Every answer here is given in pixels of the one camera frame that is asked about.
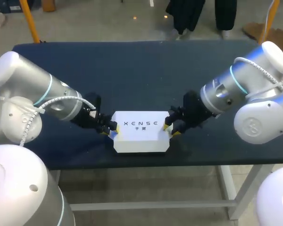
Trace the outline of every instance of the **robot logo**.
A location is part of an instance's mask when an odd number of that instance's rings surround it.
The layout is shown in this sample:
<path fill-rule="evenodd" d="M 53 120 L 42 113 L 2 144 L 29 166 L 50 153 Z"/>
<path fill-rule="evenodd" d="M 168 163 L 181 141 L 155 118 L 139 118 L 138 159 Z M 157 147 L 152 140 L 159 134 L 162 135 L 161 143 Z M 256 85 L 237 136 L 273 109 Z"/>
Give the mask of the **robot logo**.
<path fill-rule="evenodd" d="M 259 136 L 262 131 L 261 122 L 256 118 L 248 118 L 243 122 L 243 131 L 251 137 Z"/>

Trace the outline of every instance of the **glowing blue ring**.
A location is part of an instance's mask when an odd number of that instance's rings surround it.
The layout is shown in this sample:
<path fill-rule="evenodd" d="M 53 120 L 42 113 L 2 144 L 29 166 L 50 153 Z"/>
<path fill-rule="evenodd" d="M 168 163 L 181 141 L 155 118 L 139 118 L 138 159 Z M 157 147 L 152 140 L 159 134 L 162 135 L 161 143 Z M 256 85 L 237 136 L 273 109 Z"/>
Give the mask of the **glowing blue ring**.
<path fill-rule="evenodd" d="M 232 78 L 233 80 L 235 81 L 236 85 L 245 93 L 245 94 L 248 94 L 247 91 L 239 84 L 239 82 L 236 80 L 235 76 L 234 76 L 234 73 L 232 71 L 232 66 L 230 67 L 230 72 L 231 72 L 231 75 L 232 75 Z"/>
<path fill-rule="evenodd" d="M 47 94 L 48 94 L 48 92 L 49 92 L 49 90 L 50 90 L 50 88 L 51 88 L 51 85 L 52 85 L 52 75 L 51 74 L 49 74 L 50 75 L 50 81 L 49 81 L 49 85 L 48 85 L 48 88 L 47 88 L 47 90 L 46 90 L 46 92 L 44 93 L 44 95 L 40 98 L 40 100 L 38 100 L 36 103 L 34 103 L 33 105 L 37 105 L 38 103 L 40 103 L 46 96 L 47 96 Z"/>

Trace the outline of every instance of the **concrete floor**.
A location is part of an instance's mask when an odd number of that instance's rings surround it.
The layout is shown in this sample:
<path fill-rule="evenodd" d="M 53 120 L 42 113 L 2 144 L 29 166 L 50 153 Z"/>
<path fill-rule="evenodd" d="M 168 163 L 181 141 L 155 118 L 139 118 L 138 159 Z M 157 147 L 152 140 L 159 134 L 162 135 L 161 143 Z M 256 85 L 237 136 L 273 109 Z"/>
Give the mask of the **concrete floor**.
<path fill-rule="evenodd" d="M 267 0 L 240 0 L 230 39 L 248 39 L 241 27 L 263 22 Z M 57 11 L 33 11 L 41 40 L 45 41 L 137 41 L 170 37 L 172 18 L 166 15 L 168 0 L 60 0 Z M 283 29 L 283 0 L 274 21 Z M 207 0 L 193 33 L 184 39 L 220 39 L 216 31 L 214 1 Z M 0 29 L 0 56 L 20 43 L 32 42 L 24 16 L 7 15 Z M 232 166 L 238 190 L 251 166 Z M 70 203 L 123 202 L 185 199 L 220 199 L 215 167 L 161 167 L 62 171 L 60 186 Z M 110 210 L 75 212 L 78 226 L 156 225 L 233 226 L 223 208 L 168 210 Z M 257 226 L 254 203 L 239 220 L 240 226 Z"/>

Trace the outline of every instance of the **person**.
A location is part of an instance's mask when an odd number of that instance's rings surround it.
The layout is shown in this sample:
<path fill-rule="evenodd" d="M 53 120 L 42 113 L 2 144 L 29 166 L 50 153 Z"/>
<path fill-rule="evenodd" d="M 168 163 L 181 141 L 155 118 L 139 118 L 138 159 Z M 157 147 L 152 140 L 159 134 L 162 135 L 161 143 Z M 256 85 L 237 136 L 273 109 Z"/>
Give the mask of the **person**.
<path fill-rule="evenodd" d="M 174 28 L 179 35 L 188 29 L 194 31 L 205 0 L 170 0 L 166 12 L 173 16 Z M 237 11 L 237 0 L 215 0 L 217 29 L 227 38 L 233 28 Z"/>

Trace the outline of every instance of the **metal table leg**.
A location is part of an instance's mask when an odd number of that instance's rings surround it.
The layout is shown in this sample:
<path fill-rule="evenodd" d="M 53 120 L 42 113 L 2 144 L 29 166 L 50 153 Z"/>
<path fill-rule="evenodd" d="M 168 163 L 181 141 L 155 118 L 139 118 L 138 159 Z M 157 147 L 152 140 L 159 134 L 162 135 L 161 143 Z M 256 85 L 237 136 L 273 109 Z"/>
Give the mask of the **metal table leg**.
<path fill-rule="evenodd" d="M 228 215 L 230 220 L 238 220 L 240 215 L 245 211 L 248 204 L 251 202 L 257 193 L 264 179 L 271 173 L 274 164 L 270 165 L 254 165 L 245 181 L 243 182 L 235 201 L 237 205 L 230 207 Z"/>

